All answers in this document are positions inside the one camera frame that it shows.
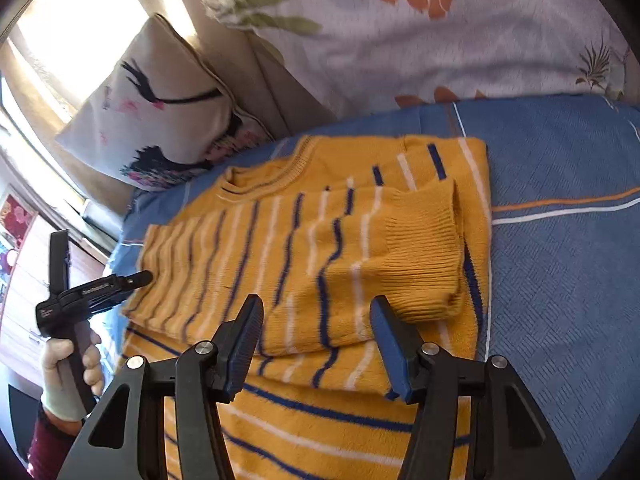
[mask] maroon sleeve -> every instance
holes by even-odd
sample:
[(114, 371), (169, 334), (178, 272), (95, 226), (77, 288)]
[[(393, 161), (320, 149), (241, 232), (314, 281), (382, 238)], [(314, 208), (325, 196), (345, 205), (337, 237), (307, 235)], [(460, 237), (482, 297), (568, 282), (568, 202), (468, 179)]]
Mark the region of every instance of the maroon sleeve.
[(56, 480), (75, 439), (51, 424), (40, 405), (29, 450), (29, 473), (34, 480)]

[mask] person's arm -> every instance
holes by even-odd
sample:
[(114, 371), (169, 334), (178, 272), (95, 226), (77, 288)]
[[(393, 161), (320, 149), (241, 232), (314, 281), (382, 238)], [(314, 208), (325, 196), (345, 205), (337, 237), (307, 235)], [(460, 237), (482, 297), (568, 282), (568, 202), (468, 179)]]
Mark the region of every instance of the person's arm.
[[(100, 337), (92, 332), (92, 343), (82, 363), (84, 381), (91, 386), (94, 395), (102, 394), (104, 375), (100, 366), (100, 352), (95, 347)], [(76, 411), (68, 402), (68, 392), (64, 391), (57, 363), (73, 351), (69, 340), (50, 339), (42, 352), (42, 377), (44, 392), (42, 404), (38, 410), (31, 449), (29, 451), (29, 473), (34, 480), (56, 480), (60, 468), (71, 446), (82, 428), (84, 413)]]

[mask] metal screw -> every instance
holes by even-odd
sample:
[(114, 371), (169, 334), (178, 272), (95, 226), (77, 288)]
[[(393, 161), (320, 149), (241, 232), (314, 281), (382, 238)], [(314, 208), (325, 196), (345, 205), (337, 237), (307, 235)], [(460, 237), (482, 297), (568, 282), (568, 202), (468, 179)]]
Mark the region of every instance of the metal screw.
[(145, 359), (142, 356), (134, 355), (127, 361), (127, 366), (132, 370), (135, 370), (136, 368), (140, 368), (144, 363)]
[(506, 368), (509, 362), (506, 357), (502, 357), (501, 355), (494, 355), (491, 358), (491, 364), (496, 368)]
[(440, 347), (436, 343), (422, 343), (420, 347), (423, 354), (436, 355), (440, 351)]
[(196, 345), (196, 352), (198, 354), (208, 354), (213, 350), (213, 343), (211, 341), (200, 341)]

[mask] blue bedspread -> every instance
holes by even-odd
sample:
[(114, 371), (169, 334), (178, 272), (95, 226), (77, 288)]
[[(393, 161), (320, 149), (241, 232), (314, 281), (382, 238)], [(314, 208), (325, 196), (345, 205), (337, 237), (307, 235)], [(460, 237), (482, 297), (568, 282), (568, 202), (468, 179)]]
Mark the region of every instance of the blue bedspread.
[[(578, 479), (604, 471), (640, 414), (638, 128), (632, 107), (552, 96), (409, 108), (310, 132), (487, 143), (493, 298), (478, 358), (500, 353), (512, 362)], [(111, 268), (135, 272), (147, 226), (168, 222), (227, 166), (289, 155), (295, 143), (242, 153), (162, 193), (137, 193)], [(119, 349), (126, 320), (111, 312), (103, 323)]]

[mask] white glove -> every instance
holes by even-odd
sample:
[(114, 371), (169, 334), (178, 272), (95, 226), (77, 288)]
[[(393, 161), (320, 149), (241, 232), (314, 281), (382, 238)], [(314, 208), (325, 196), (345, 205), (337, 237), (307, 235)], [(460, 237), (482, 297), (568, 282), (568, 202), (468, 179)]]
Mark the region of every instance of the white glove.
[[(101, 343), (100, 336), (91, 330), (92, 345), (87, 348), (82, 356), (84, 365), (84, 382), (91, 386), (96, 396), (102, 394), (104, 388), (104, 373), (100, 365), (100, 351), (95, 347)], [(74, 346), (69, 339), (49, 339), (44, 346), (40, 363), (42, 364), (42, 376), (44, 379), (44, 392), (42, 393), (42, 406), (60, 420), (75, 422), (81, 420), (86, 413), (79, 412), (78, 407), (70, 400), (69, 392), (66, 392), (60, 380), (60, 374), (56, 364), (69, 357), (74, 351)]]

